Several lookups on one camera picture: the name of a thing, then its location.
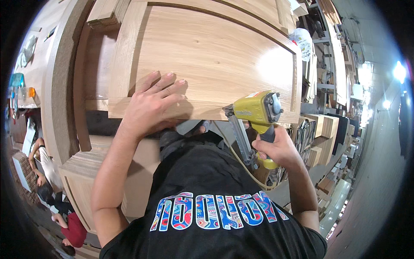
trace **black hair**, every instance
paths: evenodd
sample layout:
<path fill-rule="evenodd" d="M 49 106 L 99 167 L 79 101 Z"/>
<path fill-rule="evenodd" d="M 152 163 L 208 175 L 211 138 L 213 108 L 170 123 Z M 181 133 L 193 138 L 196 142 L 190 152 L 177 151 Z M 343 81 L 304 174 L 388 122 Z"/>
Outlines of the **black hair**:
<path fill-rule="evenodd" d="M 63 251 L 64 251 L 67 255 L 70 255 L 70 256 L 75 256 L 76 252 L 75 252 L 75 248 L 73 248 L 73 246 L 71 246 L 71 245 L 65 246 L 65 244 L 61 243 L 61 244 L 60 244 L 60 247 L 62 248 L 62 250 L 63 250 Z"/>
<path fill-rule="evenodd" d="M 49 181 L 46 180 L 44 185 L 37 187 L 36 192 L 49 206 L 53 206 L 55 204 L 55 200 L 52 197 L 53 189 Z"/>

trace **dark pants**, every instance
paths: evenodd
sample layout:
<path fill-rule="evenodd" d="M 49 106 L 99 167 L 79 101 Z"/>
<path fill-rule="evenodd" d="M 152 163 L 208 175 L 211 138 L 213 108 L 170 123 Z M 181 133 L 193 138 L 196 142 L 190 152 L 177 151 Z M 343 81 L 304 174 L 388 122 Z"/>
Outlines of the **dark pants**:
<path fill-rule="evenodd" d="M 230 150 L 224 143 L 223 138 L 212 131 L 186 138 L 177 131 L 165 129 L 162 131 L 159 139 L 160 160 L 164 160 L 178 149 L 196 145 L 215 145 L 230 154 Z"/>

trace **cable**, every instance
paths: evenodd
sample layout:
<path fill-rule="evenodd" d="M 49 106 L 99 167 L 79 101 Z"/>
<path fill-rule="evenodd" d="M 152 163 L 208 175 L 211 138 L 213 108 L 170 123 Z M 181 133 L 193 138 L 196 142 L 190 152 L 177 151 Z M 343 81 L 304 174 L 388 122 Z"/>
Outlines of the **cable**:
<path fill-rule="evenodd" d="M 236 154 L 236 152 L 234 151 L 233 147 L 230 145 L 230 142 L 227 140 L 226 136 L 224 135 L 224 133 L 222 132 L 222 130 L 219 128 L 219 126 L 216 124 L 216 121 L 213 121 L 214 125 L 216 125 L 217 129 L 220 131 L 220 133 L 223 135 L 224 140 L 227 143 L 227 146 L 230 148 L 231 152 L 233 153 L 233 155 L 236 157 L 236 159 L 239 161 L 239 163 L 243 166 L 243 168 L 246 170 L 246 172 L 250 175 L 250 177 L 253 178 L 253 180 L 262 188 L 266 189 L 266 191 L 270 191 L 272 189 L 274 189 L 277 186 L 277 182 L 274 182 L 272 186 L 267 186 L 264 185 L 263 183 L 261 183 L 259 180 L 256 179 L 256 177 L 254 177 L 249 169 L 247 169 L 247 167 L 243 164 L 243 162 L 241 161 L 241 159 L 238 157 L 238 155 Z"/>

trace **black t-shirt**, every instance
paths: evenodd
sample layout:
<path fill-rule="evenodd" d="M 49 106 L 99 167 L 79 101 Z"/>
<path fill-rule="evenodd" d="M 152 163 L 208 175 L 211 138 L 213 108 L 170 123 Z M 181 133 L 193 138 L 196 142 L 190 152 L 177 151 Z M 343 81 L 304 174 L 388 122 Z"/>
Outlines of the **black t-shirt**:
<path fill-rule="evenodd" d="M 323 258 L 327 245 L 270 201 L 215 145 L 169 155 L 154 173 L 145 215 L 106 244 L 109 258 Z"/>

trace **label on nail gun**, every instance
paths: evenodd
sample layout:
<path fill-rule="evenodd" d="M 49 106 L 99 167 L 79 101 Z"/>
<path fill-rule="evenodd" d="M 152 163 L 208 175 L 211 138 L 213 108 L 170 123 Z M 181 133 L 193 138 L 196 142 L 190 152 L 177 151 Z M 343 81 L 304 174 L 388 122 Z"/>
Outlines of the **label on nail gun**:
<path fill-rule="evenodd" d="M 260 92 L 255 92 L 255 93 L 252 93 L 252 94 L 249 94 L 248 96 L 246 96 L 245 98 L 251 98 L 251 97 L 256 97 L 256 96 L 258 96 L 259 95 L 259 93 L 261 93 L 262 91 L 260 91 Z"/>

